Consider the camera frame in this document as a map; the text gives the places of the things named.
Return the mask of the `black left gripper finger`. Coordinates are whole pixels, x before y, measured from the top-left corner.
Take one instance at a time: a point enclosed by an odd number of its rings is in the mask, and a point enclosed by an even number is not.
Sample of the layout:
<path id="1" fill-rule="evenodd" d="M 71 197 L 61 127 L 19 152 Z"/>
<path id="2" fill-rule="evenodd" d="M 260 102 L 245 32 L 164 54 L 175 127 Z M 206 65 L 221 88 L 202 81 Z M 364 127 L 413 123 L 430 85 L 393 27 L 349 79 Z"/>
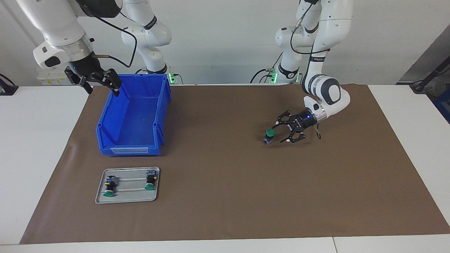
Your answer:
<path id="1" fill-rule="evenodd" d="M 299 128 L 298 119 L 299 114 L 291 114 L 291 112 L 287 110 L 277 117 L 277 121 L 275 122 L 275 125 L 272 126 L 272 129 L 275 129 L 280 125 L 285 125 L 288 129 Z"/>
<path id="2" fill-rule="evenodd" d="M 303 132 L 292 132 L 290 135 L 283 140 L 280 141 L 280 143 L 288 142 L 288 143 L 296 143 L 303 139 L 305 139 L 306 136 Z"/>

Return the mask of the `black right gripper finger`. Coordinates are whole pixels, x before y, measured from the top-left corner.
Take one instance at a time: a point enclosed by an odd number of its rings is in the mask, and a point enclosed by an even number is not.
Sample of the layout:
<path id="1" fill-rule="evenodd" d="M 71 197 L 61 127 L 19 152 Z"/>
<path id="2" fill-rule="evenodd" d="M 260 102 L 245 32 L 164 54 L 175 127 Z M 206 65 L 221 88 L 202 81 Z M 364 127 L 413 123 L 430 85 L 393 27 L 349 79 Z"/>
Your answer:
<path id="1" fill-rule="evenodd" d="M 93 88 L 86 80 L 86 77 L 84 76 L 79 77 L 72 70 L 65 70 L 64 73 L 66 74 L 66 77 L 73 85 L 78 85 L 82 87 L 88 94 L 92 94 Z"/>
<path id="2" fill-rule="evenodd" d="M 109 88 L 115 97 L 120 94 L 120 87 L 122 85 L 122 80 L 114 69 L 108 69 L 102 72 L 102 85 Z"/>

